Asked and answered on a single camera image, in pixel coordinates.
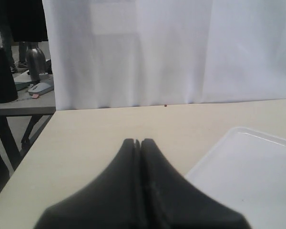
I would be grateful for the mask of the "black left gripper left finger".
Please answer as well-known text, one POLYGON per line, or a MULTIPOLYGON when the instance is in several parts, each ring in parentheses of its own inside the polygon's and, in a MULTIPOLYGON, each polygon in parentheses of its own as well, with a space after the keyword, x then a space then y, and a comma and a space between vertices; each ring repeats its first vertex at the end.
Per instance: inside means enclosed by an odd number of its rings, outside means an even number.
POLYGON ((37 229, 141 229, 140 144, 125 139, 111 163, 84 188, 47 208, 37 229))

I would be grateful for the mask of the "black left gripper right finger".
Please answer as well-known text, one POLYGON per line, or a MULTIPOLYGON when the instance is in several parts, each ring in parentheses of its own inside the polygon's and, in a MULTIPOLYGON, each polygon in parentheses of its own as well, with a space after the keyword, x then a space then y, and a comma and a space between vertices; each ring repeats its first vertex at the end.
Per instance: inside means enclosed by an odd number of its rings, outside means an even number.
POLYGON ((152 139, 141 144, 141 181, 150 229, 249 229, 245 217, 189 183, 152 139))

